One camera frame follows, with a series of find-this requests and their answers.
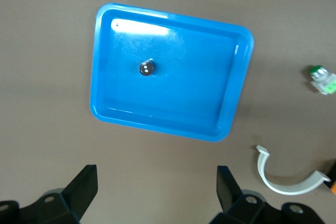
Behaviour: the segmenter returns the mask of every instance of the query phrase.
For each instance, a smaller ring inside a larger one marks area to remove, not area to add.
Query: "small metal object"
[[[290,205],[289,208],[290,208],[290,210],[292,210],[296,214],[302,214],[303,213],[303,209],[301,207],[299,207],[298,205],[293,204],[293,205]]]
[[[143,76],[150,76],[154,71],[154,62],[152,60],[144,61],[139,67],[140,74]]]
[[[258,202],[257,199],[253,196],[247,196],[246,201],[251,203],[251,204],[256,204]]]

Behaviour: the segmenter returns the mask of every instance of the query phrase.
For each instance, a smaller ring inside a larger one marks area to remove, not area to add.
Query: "metal screw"
[[[140,74],[150,76],[154,71],[154,62],[150,59],[140,64]]]
[[[298,205],[290,205],[289,208],[290,208],[290,210],[292,210],[296,214],[302,214],[303,213],[303,209],[301,207],[299,207]]]
[[[49,196],[49,197],[47,197],[47,198],[44,199],[44,202],[48,203],[48,202],[51,202],[53,200],[54,200],[54,197],[53,196]]]
[[[0,211],[5,211],[7,208],[9,207],[9,205],[5,204],[0,206]]]
[[[251,203],[251,204],[256,204],[258,202],[257,199],[253,196],[247,196],[246,201]]]

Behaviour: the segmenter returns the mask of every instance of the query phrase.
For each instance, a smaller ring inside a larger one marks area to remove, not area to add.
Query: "white plastic clip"
[[[258,157],[258,172],[261,178],[263,179],[266,186],[268,186],[273,191],[284,194],[284,195],[298,195],[298,194],[305,194],[313,189],[317,188],[321,185],[324,181],[330,181],[330,178],[326,176],[324,173],[315,170],[306,180],[290,186],[282,186],[277,185],[265,177],[265,165],[266,161],[269,157],[269,153],[266,148],[257,145],[257,149],[260,152]]]

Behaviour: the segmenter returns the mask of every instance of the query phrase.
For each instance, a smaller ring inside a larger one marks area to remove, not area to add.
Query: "blue plastic tray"
[[[106,4],[97,13],[90,108],[110,123],[219,141],[254,41],[244,27]],[[154,71],[140,73],[151,60]]]

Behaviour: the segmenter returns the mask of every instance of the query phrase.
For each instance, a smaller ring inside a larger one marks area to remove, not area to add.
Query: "orange object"
[[[332,187],[330,187],[330,190],[331,190],[334,194],[336,194],[336,183],[334,183],[334,184],[332,185]]]

